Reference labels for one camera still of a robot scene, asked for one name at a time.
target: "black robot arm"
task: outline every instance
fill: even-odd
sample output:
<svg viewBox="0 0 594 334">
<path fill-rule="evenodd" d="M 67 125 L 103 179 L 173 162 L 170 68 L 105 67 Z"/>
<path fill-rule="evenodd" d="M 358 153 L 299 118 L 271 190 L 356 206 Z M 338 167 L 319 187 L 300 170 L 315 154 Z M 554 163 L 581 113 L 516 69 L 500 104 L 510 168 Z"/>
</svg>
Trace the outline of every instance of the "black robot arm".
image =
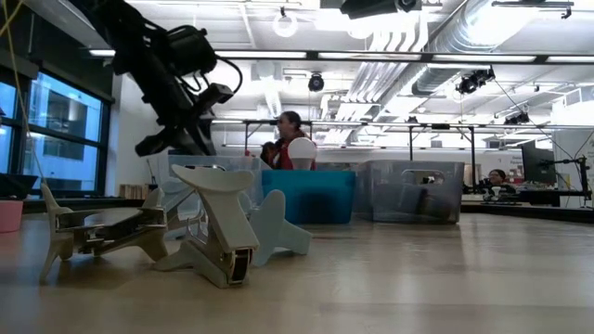
<svg viewBox="0 0 594 334">
<path fill-rule="evenodd" d="M 164 128 L 136 145 L 139 156 L 174 147 L 194 155 L 214 155 L 209 113 L 233 93 L 211 83 L 198 95 L 184 75 L 206 74 L 216 66 L 217 55 L 206 31 L 181 26 L 171 31 L 150 22 L 123 0 L 71 0 L 96 31 L 115 50 L 117 75 L 130 73 L 142 90 L 143 101 L 157 113 Z"/>
</svg>

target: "wooden floor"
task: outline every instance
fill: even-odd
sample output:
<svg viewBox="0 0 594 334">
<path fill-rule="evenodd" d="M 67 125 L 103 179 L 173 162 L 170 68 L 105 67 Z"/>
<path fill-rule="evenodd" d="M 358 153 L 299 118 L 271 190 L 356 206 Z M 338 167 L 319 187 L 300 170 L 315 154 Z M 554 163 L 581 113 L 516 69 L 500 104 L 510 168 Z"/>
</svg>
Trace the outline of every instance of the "wooden floor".
<svg viewBox="0 0 594 334">
<path fill-rule="evenodd" d="M 0 235 L 0 333 L 591 333 L 594 225 L 464 214 L 458 226 L 314 227 L 220 290 L 158 273 L 140 250 L 57 261 L 37 277 L 47 225 Z M 174 251 L 177 243 L 168 244 Z"/>
</svg>

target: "person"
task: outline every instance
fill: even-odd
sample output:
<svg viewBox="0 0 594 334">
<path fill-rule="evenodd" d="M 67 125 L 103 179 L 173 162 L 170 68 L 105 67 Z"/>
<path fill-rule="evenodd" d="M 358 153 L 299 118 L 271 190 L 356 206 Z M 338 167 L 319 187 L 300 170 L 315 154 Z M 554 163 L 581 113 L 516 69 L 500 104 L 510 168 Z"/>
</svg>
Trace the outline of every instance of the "person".
<svg viewBox="0 0 594 334">
<path fill-rule="evenodd" d="M 278 131 L 280 139 L 278 145 L 278 163 L 277 169 L 292 170 L 293 164 L 289 158 L 289 144 L 295 138 L 307 137 L 301 130 L 301 116 L 295 111 L 285 111 L 278 118 Z M 312 162 L 312 171 L 316 169 L 316 162 Z"/>
<path fill-rule="evenodd" d="M 505 172 L 503 172 L 500 169 L 495 169 L 489 172 L 489 182 L 491 183 L 491 186 L 489 187 L 489 193 L 493 192 L 493 190 L 491 190 L 491 187 L 500 186 L 500 192 L 504 192 L 507 194 L 515 194 L 516 189 L 513 186 L 506 184 L 506 179 L 507 176 Z"/>
<path fill-rule="evenodd" d="M 260 159 L 264 161 L 270 168 L 274 169 L 275 157 L 278 154 L 277 146 L 273 142 L 266 142 L 262 145 L 262 154 L 260 154 Z"/>
</svg>

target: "white ceiling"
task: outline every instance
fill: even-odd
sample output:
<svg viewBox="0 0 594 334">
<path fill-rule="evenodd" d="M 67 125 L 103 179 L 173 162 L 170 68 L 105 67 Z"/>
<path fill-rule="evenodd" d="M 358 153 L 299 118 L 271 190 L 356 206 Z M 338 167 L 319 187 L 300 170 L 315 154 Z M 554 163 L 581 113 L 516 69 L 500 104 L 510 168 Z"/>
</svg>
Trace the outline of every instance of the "white ceiling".
<svg viewBox="0 0 594 334">
<path fill-rule="evenodd" d="M 371 38 L 355 39 L 345 31 L 329 32 L 316 28 L 315 21 L 328 15 L 327 10 L 316 9 L 319 1 L 301 1 L 302 9 L 288 9 L 298 17 L 298 30 L 292 37 L 278 36 L 273 28 L 273 19 L 278 14 L 275 8 L 245 8 L 245 15 L 239 6 L 158 6 L 134 4 L 147 18 L 171 29 L 190 24 L 208 31 L 207 38 L 215 49 L 287 49 L 287 50 L 364 50 L 369 48 Z M 443 0 L 443 9 L 435 13 L 425 13 L 429 34 L 441 21 L 461 3 L 461 0 Z M 25 3 L 60 29 L 72 35 L 89 48 L 108 48 L 98 35 L 80 18 L 68 10 L 65 0 L 26 0 Z M 510 53 L 592 53 L 594 52 L 594 11 L 575 10 L 569 19 L 561 19 L 561 11 L 540 12 L 535 19 L 526 24 L 518 33 L 497 48 L 497 52 Z M 228 103 L 218 106 L 221 116 L 237 115 L 237 110 L 256 110 L 265 103 L 261 82 L 252 82 L 251 66 L 255 62 L 239 62 L 246 76 L 246 83 L 237 96 Z M 292 78 L 290 83 L 278 83 L 280 100 L 284 105 L 304 105 L 319 108 L 325 93 L 335 90 L 348 90 L 356 77 L 361 63 L 352 62 L 277 62 L 281 69 L 321 71 L 326 80 L 326 91 L 309 93 L 306 78 Z M 550 111 L 549 102 L 559 94 L 546 93 L 548 89 L 534 92 L 535 83 L 562 85 L 594 82 L 594 69 L 589 66 L 495 66 L 497 80 L 502 83 L 515 102 L 531 101 L 531 110 L 541 115 Z M 210 75 L 212 81 L 234 86 L 236 74 L 221 64 Z M 421 106 L 427 115 L 450 114 L 455 119 L 461 112 L 469 115 L 493 115 L 509 109 L 513 103 L 493 84 L 488 89 L 477 91 L 462 103 L 451 98 L 451 94 L 441 92 L 427 99 Z"/>
</svg>

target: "window frame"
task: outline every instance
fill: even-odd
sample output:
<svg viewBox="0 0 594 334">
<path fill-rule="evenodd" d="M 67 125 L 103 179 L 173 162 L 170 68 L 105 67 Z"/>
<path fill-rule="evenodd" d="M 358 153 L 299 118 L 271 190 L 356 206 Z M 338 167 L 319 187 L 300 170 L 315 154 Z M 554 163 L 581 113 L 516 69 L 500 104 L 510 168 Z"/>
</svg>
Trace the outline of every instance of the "window frame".
<svg viewBox="0 0 594 334">
<path fill-rule="evenodd" d="M 43 126 L 39 126 L 36 124 L 28 124 L 29 129 L 32 133 L 37 133 L 40 135 L 47 135 L 50 137 L 54 137 L 57 139 L 65 140 L 72 143 L 82 144 L 89 147 L 97 148 L 97 158 L 96 158 L 96 172 L 95 172 L 95 190 L 54 190 L 52 189 L 52 193 L 57 198 L 83 198 L 83 197 L 94 197 L 94 196 L 103 196 L 105 194 L 105 184 L 106 184 L 106 174 L 107 174 L 107 156 L 108 156 L 108 146 L 109 146 L 109 135 L 110 135 L 110 113 L 111 113 L 111 104 L 112 100 L 107 100 L 103 96 L 98 96 L 94 92 L 91 92 L 80 85 L 73 83 L 69 80 L 64 80 L 60 78 L 60 76 L 56 75 L 52 71 L 45 71 L 43 69 L 39 70 L 39 73 L 51 76 L 52 78 L 59 80 L 70 87 L 80 90 L 93 98 L 98 99 L 101 101 L 101 116 L 99 119 L 99 138 L 98 141 L 89 140 L 86 138 L 78 137 L 76 135 L 70 135 L 67 133 L 63 133 L 57 130 L 52 130 Z M 36 79 L 31 79 L 25 77 L 24 75 L 19 75 L 19 83 L 20 89 L 22 93 L 22 97 L 25 103 L 25 109 L 27 115 L 29 114 L 29 105 L 30 105 L 30 95 L 31 95 L 31 87 L 32 82 Z M 10 84 L 16 87 L 16 82 L 14 79 L 14 72 L 7 68 L 0 68 L 0 82 L 5 84 Z M 24 161 L 25 161 L 25 146 L 27 144 L 27 133 L 26 133 L 26 125 L 25 124 L 25 117 L 23 117 L 23 112 L 20 107 L 20 103 L 18 97 L 16 98 L 16 107 L 15 107 L 15 116 L 14 118 L 3 118 L 2 125 L 9 126 L 12 129 L 12 140 L 10 146 L 10 153 L 8 157 L 8 172 L 15 173 L 15 174 L 22 174 L 24 170 Z M 33 189 L 31 195 L 41 195 L 41 189 Z"/>
</svg>

